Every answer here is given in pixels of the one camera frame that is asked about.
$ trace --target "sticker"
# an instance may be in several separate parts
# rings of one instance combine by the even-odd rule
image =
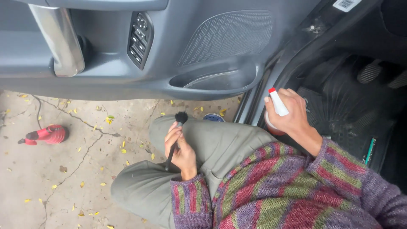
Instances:
[[[368,164],[368,162],[370,161],[370,158],[372,157],[373,153],[374,153],[374,148],[376,146],[376,138],[372,138],[372,140],[370,141],[370,146],[369,146],[369,151],[368,154],[366,155],[366,157],[363,159],[363,162],[365,163],[365,165]]]
[[[357,4],[359,4],[362,0],[337,0],[333,7],[342,10],[343,12],[349,12],[353,9]]]

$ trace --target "sweater sleeve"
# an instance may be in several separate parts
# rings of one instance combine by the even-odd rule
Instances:
[[[212,228],[212,208],[204,176],[189,181],[171,180],[171,196],[176,229]]]
[[[319,155],[306,170],[342,197],[359,204],[384,228],[407,228],[407,196],[335,142],[324,138]]]

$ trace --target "barcode label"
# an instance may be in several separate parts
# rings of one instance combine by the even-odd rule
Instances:
[[[349,12],[361,1],[362,0],[338,0],[333,4],[333,6],[337,9],[342,10],[343,12]]]

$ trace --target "hand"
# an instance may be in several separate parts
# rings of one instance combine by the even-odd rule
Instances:
[[[174,122],[171,125],[168,134],[164,138],[165,156],[168,158],[171,146],[178,141],[171,162],[181,170],[182,180],[188,181],[197,175],[196,155],[194,149],[184,138],[182,126],[176,128],[177,124],[178,122]]]
[[[264,102],[270,122],[277,129],[287,133],[310,154],[317,156],[322,146],[322,137],[308,123],[305,100],[291,89],[280,88],[278,96],[289,113],[283,117],[276,114],[273,101],[270,97],[265,97]]]

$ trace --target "concrete ground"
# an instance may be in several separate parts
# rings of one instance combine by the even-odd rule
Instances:
[[[4,91],[0,95],[0,229],[99,229],[108,225],[115,229],[157,229],[122,210],[110,198],[110,185],[127,162],[165,160],[149,142],[150,122],[178,111],[186,110],[201,118],[224,108],[224,118],[232,121],[238,108],[237,97],[174,100],[173,104],[158,99],[40,99],[42,127],[64,125],[70,129],[70,137],[57,145],[18,145],[27,133],[39,129],[38,101],[17,92]],[[114,116],[111,124],[105,121],[109,115]]]

